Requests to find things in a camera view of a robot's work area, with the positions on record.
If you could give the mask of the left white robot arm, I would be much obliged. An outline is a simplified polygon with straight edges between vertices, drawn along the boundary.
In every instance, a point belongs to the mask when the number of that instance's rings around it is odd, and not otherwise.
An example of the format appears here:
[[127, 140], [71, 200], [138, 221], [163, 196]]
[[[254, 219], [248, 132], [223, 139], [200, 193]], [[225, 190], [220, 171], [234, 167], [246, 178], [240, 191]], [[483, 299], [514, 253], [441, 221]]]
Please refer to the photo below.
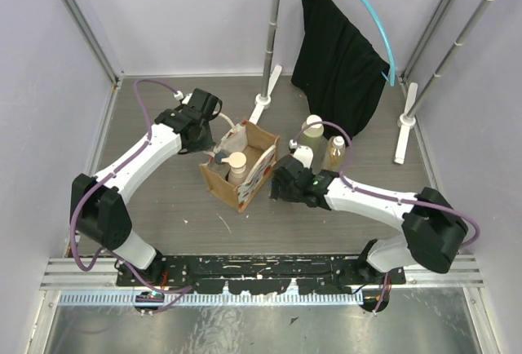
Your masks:
[[195, 89], [176, 108], [147, 119], [144, 137], [113, 164], [93, 176], [78, 175], [72, 183], [70, 235], [81, 234], [113, 252], [144, 285], [159, 284], [165, 276], [164, 257], [134, 230], [126, 205], [166, 160], [214, 146], [210, 122], [222, 106], [215, 95]]

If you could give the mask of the beige pump dispenser bottle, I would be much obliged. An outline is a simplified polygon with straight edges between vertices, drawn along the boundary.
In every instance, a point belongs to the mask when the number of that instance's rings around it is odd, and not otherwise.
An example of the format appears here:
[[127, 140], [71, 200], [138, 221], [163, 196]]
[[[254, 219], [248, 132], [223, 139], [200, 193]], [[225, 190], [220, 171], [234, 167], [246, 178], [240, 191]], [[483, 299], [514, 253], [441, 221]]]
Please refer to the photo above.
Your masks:
[[228, 182], [234, 186], [239, 186], [248, 175], [246, 170], [246, 155], [243, 152], [234, 152], [229, 155], [226, 162], [230, 165]]

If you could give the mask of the clear amber liquid bottle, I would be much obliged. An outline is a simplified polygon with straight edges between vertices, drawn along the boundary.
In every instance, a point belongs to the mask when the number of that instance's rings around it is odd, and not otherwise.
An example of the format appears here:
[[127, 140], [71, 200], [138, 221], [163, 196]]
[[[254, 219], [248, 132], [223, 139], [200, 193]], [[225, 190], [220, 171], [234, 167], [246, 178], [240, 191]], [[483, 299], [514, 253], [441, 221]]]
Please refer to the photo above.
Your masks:
[[340, 135], [332, 136], [328, 141], [321, 169], [338, 172], [343, 164], [345, 153], [346, 144], [344, 138]]

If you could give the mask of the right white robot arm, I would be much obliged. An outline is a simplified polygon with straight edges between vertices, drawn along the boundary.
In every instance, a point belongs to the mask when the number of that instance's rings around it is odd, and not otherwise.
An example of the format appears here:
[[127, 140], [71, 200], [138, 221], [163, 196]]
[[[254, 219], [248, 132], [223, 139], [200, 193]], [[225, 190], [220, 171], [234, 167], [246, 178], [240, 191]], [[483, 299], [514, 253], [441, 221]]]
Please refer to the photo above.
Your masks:
[[355, 273], [369, 284], [393, 269], [414, 264], [447, 273], [468, 233], [462, 217], [433, 188], [393, 192], [331, 170], [315, 174], [294, 154], [274, 166], [271, 197], [361, 215], [399, 231], [395, 237], [369, 241], [360, 253]]

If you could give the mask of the cream round cap bottle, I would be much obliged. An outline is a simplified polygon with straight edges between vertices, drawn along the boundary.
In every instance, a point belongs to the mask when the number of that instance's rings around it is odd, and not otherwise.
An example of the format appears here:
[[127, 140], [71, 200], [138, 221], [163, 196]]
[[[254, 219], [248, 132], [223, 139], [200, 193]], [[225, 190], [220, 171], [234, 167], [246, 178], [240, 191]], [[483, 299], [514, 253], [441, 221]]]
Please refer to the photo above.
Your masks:
[[309, 147], [313, 156], [317, 157], [323, 140], [324, 126], [322, 119], [311, 114], [302, 124], [303, 133], [299, 136], [299, 144]]

